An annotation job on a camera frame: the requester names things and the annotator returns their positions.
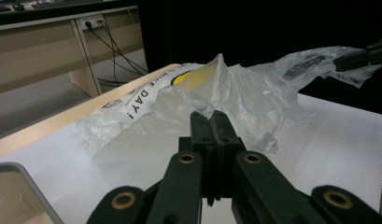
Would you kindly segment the white power strip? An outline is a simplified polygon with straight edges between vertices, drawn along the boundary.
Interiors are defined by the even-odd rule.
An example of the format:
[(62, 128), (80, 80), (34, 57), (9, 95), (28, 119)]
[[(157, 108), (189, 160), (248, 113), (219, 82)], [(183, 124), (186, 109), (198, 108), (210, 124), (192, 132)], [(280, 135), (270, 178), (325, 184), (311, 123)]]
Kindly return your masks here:
[(103, 15), (93, 15), (79, 19), (82, 30), (90, 30), (101, 27), (104, 21)]

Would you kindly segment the beige tray with grey rim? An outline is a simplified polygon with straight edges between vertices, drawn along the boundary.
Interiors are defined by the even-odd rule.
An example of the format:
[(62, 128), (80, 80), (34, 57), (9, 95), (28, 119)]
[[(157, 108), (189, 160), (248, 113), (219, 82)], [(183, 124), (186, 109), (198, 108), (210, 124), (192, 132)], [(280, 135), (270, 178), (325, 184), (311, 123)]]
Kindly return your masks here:
[(0, 224), (64, 224), (25, 168), (0, 162)]

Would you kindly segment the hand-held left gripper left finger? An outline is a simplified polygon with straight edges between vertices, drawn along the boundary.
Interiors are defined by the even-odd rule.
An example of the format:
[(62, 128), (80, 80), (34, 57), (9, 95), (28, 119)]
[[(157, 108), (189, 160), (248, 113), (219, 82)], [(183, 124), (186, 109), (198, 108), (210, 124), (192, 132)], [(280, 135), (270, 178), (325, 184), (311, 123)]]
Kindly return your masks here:
[(193, 151), (203, 157), (202, 192), (207, 204), (212, 206), (216, 200), (216, 143), (206, 117), (194, 111), (190, 115), (190, 121), (191, 135), (179, 138), (178, 151)]

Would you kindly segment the long light wooden desk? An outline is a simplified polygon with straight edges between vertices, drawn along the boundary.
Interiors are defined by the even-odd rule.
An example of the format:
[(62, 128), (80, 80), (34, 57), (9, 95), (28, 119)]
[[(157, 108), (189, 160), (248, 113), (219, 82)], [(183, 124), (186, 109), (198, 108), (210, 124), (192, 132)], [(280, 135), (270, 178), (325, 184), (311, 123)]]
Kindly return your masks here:
[[(102, 93), (93, 72), (108, 60), (110, 40), (123, 53), (143, 48), (137, 0), (76, 0), (73, 5), (0, 12), (0, 93), (68, 74), (92, 97)], [(101, 27), (82, 30), (80, 18), (103, 15)]]

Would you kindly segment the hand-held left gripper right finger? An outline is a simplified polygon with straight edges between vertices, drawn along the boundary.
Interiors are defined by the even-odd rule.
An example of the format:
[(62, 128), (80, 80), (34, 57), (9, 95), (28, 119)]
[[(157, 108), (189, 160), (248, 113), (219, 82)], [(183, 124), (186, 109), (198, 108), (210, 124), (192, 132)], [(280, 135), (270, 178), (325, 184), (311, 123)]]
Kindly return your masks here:
[(215, 142), (213, 198), (230, 198), (233, 194), (234, 161), (245, 147), (225, 113), (216, 110), (209, 124)]

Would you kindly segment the black curtain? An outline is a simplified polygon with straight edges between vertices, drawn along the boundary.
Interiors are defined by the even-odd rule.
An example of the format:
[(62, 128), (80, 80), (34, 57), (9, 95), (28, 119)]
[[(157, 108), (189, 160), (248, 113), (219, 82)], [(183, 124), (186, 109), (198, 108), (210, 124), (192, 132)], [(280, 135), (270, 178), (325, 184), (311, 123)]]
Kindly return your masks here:
[(382, 0), (138, 0), (149, 70), (170, 63), (274, 62), (382, 39)]

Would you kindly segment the light wooden table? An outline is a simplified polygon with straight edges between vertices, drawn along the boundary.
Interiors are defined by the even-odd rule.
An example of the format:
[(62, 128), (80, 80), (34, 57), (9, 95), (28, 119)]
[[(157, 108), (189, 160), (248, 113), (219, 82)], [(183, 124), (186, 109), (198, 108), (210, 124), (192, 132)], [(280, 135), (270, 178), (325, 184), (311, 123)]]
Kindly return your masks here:
[(151, 81), (153, 78), (162, 75), (168, 71), (174, 70), (179, 67), (178, 63), (172, 63), (160, 68), (150, 74), (131, 81), (121, 87), (116, 88), (113, 91), (109, 91), (94, 97), (93, 99), (76, 105), (70, 109), (65, 110), (50, 118), (44, 119), (30, 127), (24, 128), (18, 132), (15, 132), (9, 136), (0, 139), (0, 159), (5, 156), (14, 153), (15, 151), (26, 147), (45, 136), (61, 130), (65, 126), (84, 118), (91, 114), (94, 110), (101, 108), (102, 106), (121, 98), (121, 96), (137, 89), (145, 83)]

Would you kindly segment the clear plastic bag yellow smiley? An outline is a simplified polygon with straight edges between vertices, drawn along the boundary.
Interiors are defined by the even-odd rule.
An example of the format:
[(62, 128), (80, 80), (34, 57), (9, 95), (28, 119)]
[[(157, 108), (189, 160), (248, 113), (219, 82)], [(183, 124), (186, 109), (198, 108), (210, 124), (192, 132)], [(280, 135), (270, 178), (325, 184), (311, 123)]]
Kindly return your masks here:
[(317, 77), (356, 88), (376, 65), (337, 72), (334, 59), (361, 51), (327, 47), (291, 53), (273, 63), (228, 66), (221, 55), (207, 64), (184, 63), (155, 77), (78, 121), (91, 154), (121, 148), (174, 147), (190, 130), (190, 114), (225, 113), (247, 148), (276, 152), (275, 135), (285, 119), (308, 119), (298, 92)]

